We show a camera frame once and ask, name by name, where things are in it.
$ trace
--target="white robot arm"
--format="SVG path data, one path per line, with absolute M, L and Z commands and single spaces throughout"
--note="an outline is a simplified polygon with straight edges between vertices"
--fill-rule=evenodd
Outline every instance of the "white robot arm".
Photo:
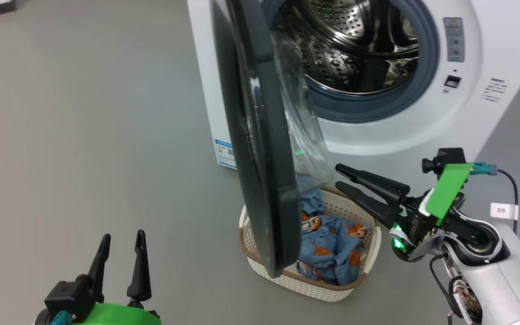
M 520 240 L 506 224 L 495 224 L 510 252 L 495 263 L 468 266 L 448 242 L 442 260 L 453 282 L 452 294 L 468 324 L 520 325 Z
M 497 172 L 495 165 L 467 163 L 461 148 L 440 149 L 433 160 L 423 161 L 425 173 L 434 171 L 439 183 L 421 197 L 407 197 L 407 185 L 345 165 L 336 171 L 363 185 L 384 202 L 339 181 L 337 189 L 390 229 L 394 253 L 407 262 L 431 259 L 431 271 L 454 315 L 468 325 L 520 325 L 520 240 L 516 222 L 489 224 L 460 212 L 460 193 L 468 175 Z M 442 260 L 449 279 L 441 283 L 433 264 Z

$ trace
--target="connector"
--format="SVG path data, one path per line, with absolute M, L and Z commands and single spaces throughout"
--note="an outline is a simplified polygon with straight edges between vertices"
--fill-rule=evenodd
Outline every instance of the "connector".
M 72 325 L 72 315 L 66 311 L 60 311 L 51 321 L 50 325 Z
M 484 162 L 474 162 L 470 175 L 497 175 L 499 167 L 495 164 L 486 164 Z

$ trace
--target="sticker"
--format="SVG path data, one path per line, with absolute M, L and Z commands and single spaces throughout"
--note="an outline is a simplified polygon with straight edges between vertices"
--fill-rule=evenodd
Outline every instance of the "sticker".
M 514 204 L 491 203 L 493 218 L 519 220 L 519 206 Z
M 220 165 L 236 169 L 236 159 L 234 158 L 234 150 L 232 145 L 228 142 L 223 142 L 218 139 L 215 139 L 215 144 L 218 163 Z
M 444 21 L 446 33 L 446 57 L 449 62 L 464 62 L 464 27 L 460 17 L 447 17 Z
M 490 102 L 498 102 L 501 100 L 501 97 L 507 92 L 507 84 L 505 84 L 505 80 L 491 78 L 485 87 L 485 91 L 481 95 L 481 99 L 485 99 L 485 101 Z
M 434 191 L 435 191 L 435 189 L 431 189 L 429 191 L 429 193 L 427 193 L 427 195 L 425 195 L 421 204 L 418 206 L 418 211 L 427 217 L 431 216 L 431 214 L 427 211 L 427 204 L 429 203 L 429 200 L 431 199 L 431 196 L 433 195 Z

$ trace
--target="open door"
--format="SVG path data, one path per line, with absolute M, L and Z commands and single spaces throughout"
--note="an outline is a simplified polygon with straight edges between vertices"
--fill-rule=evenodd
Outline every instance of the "open door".
M 299 49 L 271 34 L 258 1 L 227 4 L 231 21 L 215 8 L 214 25 L 228 127 L 256 247 L 276 278 L 300 253 L 302 193 L 334 170 Z

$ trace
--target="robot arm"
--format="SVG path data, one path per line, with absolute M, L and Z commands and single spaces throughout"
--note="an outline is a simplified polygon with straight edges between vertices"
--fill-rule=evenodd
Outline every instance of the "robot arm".
M 384 202 L 339 181 L 337 189 L 383 226 L 394 239 L 392 250 L 407 262 L 435 255 L 442 260 L 448 282 L 437 280 L 452 314 L 467 324 L 520 325 L 520 240 L 505 224 L 491 225 L 460 212 L 460 193 L 467 177 L 496 174 L 496 167 L 464 160 L 460 148 L 440 149 L 432 161 L 423 161 L 425 173 L 434 171 L 439 183 L 421 197 L 407 197 L 407 185 L 345 165 L 336 170 L 366 187 Z
M 161 325 L 155 311 L 145 311 L 142 301 L 151 298 L 150 270 L 146 246 L 146 234 L 138 230 L 136 237 L 136 265 L 132 284 L 128 287 L 130 302 L 127 306 L 103 303 L 103 271 L 109 257 L 111 236 L 103 236 L 102 242 L 88 274 L 80 275 L 73 282 L 60 281 L 45 299 L 43 309 L 34 325 Z

